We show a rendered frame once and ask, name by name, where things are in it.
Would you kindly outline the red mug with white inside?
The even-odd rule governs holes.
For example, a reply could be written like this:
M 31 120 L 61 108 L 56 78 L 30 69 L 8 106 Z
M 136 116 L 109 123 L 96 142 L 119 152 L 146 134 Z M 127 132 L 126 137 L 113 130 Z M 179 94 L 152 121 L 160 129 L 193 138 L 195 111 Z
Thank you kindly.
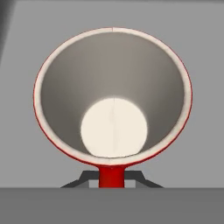
M 98 101 L 122 98 L 136 105 L 148 132 L 140 150 L 106 157 L 87 150 L 81 121 Z M 179 136 L 193 90 L 179 56 L 165 43 L 127 28 L 101 28 L 58 46 L 39 69 L 33 108 L 39 127 L 62 153 L 99 170 L 99 186 L 122 188 L 126 168 L 155 157 Z

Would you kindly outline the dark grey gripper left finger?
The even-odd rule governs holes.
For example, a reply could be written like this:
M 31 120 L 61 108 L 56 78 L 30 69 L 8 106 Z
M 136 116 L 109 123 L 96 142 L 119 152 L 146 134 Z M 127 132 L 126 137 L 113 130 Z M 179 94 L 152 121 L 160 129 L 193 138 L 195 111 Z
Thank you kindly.
M 63 188 L 97 188 L 98 185 L 98 171 L 83 171 L 78 179 L 63 185 Z

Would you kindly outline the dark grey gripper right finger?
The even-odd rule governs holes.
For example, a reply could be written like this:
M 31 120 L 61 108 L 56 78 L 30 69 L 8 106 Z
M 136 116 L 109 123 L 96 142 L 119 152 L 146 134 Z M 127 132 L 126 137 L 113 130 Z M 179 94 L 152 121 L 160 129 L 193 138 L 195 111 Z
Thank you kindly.
M 146 179 L 141 171 L 125 171 L 124 185 L 126 188 L 161 188 L 161 185 Z

